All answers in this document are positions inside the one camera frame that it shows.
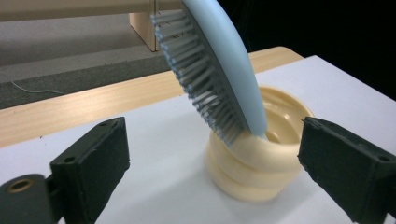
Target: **light blue brush head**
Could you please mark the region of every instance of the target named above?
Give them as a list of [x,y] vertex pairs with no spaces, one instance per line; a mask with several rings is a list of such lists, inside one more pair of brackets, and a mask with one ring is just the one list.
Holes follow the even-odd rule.
[[248,52],[215,0],[182,0],[152,17],[170,68],[197,111],[227,144],[244,130],[265,138],[267,119]]

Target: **black background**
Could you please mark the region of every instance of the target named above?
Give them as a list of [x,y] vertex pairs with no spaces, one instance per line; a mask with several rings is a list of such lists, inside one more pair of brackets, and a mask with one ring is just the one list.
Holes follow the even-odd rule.
[[390,1],[219,0],[247,51],[318,55],[396,100],[396,8]]

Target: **wooden table edge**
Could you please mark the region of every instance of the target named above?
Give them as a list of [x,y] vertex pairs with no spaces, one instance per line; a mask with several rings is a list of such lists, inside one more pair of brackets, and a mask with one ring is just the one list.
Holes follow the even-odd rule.
[[[303,57],[275,47],[249,53],[255,73]],[[163,72],[87,91],[0,110],[0,148],[105,119],[184,94],[173,72]]]

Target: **table top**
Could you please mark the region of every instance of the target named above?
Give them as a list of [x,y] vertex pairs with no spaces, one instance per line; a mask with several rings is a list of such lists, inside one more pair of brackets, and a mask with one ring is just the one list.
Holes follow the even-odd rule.
[[[267,57],[269,60],[274,58],[274,55]],[[260,72],[268,68],[256,70],[259,85],[277,88],[296,97],[316,118],[334,122],[396,154],[394,101],[318,56]],[[19,125],[15,125],[18,130],[13,132],[18,136],[24,136],[26,132],[39,134],[37,132],[45,131],[50,134],[2,147],[0,183],[26,174],[50,175],[48,164],[94,125],[105,119],[124,117],[128,127],[131,168],[113,191],[106,209],[97,220],[98,224],[136,221],[351,223],[342,208],[312,181],[308,172],[301,171],[271,202],[245,203],[216,188],[205,168],[204,149],[210,129],[196,113],[187,95],[182,93],[173,74],[169,75],[169,83],[174,83],[174,86],[161,83],[167,78],[147,83],[142,79],[134,81],[137,80],[140,82],[132,87],[118,85],[118,88],[98,91],[98,94],[103,94],[98,98],[94,98],[95,93],[87,91],[88,96],[83,92],[80,98],[71,97],[69,101],[58,101],[62,98],[59,97],[49,100],[53,103],[41,103],[43,106],[25,105],[22,109],[15,109],[19,119],[12,122]],[[133,96],[125,97],[128,92]],[[0,118],[0,125],[4,125],[1,121],[13,117]],[[58,123],[54,125],[47,122],[48,119]],[[384,222],[394,223],[391,215]]]
[[[303,57],[276,47],[249,53],[255,73]],[[173,72],[0,110],[0,148],[56,133],[184,94]]]
[[145,12],[149,0],[2,0],[0,21],[27,21],[81,16],[97,16],[120,13]]

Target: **screw hole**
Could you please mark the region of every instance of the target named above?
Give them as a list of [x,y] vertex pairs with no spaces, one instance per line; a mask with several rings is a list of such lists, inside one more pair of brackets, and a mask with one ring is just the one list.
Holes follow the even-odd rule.
[[29,189],[33,185],[33,179],[18,180],[7,188],[9,193],[18,193]]
[[75,157],[68,157],[66,159],[64,159],[64,162],[72,162],[74,161]]

